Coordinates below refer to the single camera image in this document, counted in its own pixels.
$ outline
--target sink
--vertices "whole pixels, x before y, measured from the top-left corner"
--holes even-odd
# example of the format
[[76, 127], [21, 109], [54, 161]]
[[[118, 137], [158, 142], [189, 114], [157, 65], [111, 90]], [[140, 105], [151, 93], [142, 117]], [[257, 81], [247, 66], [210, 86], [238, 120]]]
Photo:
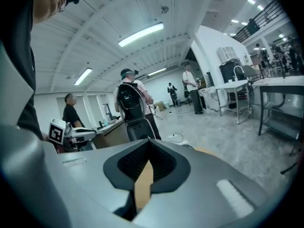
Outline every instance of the sink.
[[216, 86], [216, 89], [224, 89], [226, 92], [234, 92], [234, 90], [236, 89], [236, 91], [240, 91], [241, 89], [243, 89], [243, 86], [245, 84], [248, 83], [248, 80], [239, 80], [239, 81], [232, 81], [232, 82], [228, 82], [219, 86]]

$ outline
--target chair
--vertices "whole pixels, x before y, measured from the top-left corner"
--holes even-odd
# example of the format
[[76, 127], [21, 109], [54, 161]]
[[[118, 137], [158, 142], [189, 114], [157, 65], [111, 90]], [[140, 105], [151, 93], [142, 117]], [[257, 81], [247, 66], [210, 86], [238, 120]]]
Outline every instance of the chair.
[[249, 65], [243, 65], [242, 66], [243, 70], [244, 70], [244, 76], [245, 78], [248, 79], [248, 83], [250, 83], [250, 90], [253, 92], [253, 88], [252, 88], [252, 84], [261, 79], [260, 73], [257, 72], [254, 68], [252, 68]]

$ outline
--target smoke detector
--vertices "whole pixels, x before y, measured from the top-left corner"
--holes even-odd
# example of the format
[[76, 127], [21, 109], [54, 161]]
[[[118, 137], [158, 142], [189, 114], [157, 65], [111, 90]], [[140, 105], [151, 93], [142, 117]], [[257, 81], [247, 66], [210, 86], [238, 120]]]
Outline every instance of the smoke detector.
[[168, 11], [169, 11], [169, 8], [167, 6], [162, 6], [161, 7], [161, 13], [162, 14], [168, 13]]

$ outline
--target cabinet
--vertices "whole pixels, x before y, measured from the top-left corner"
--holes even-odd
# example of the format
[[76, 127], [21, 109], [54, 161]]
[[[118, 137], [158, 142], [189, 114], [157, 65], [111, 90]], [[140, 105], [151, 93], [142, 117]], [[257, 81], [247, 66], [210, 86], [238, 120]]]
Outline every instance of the cabinet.
[[217, 49], [217, 53], [222, 63], [226, 63], [233, 58], [237, 58], [233, 47], [219, 47]]

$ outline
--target recessed light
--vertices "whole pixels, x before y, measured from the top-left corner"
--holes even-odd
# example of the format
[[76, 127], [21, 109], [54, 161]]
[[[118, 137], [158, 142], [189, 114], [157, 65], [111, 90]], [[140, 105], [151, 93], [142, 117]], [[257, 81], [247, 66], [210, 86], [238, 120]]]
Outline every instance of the recessed light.
[[251, 4], [255, 4], [256, 3], [256, 1], [254, 1], [254, 0], [248, 0], [248, 2], [251, 3]]

